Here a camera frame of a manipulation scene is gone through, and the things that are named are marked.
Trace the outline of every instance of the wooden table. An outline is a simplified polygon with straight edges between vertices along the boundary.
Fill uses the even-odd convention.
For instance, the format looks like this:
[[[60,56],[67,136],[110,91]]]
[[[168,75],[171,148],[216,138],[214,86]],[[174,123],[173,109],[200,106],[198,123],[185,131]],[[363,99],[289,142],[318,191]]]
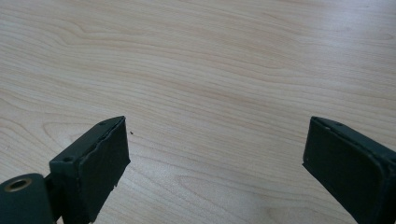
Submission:
[[[0,181],[124,115],[95,223],[355,223],[301,165],[311,116],[396,149],[395,1],[0,3]]]

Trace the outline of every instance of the screw hole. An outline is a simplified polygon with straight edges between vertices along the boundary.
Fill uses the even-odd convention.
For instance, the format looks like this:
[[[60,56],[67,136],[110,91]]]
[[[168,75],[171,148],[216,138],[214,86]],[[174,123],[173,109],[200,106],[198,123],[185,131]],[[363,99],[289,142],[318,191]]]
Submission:
[[[69,161],[72,161],[73,159],[74,159],[73,157],[65,157],[65,158],[63,159],[63,161],[69,162]]]
[[[32,183],[31,178],[18,179],[5,187],[6,192],[15,192],[28,187]]]

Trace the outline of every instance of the light wooden surface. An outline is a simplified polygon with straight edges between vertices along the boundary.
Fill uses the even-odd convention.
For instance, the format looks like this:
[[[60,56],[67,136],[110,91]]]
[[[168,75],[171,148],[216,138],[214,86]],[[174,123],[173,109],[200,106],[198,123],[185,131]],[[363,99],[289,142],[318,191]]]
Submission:
[[[311,116],[396,149],[396,2],[0,3],[0,181],[102,119],[132,163],[95,223],[355,223],[301,165]]]

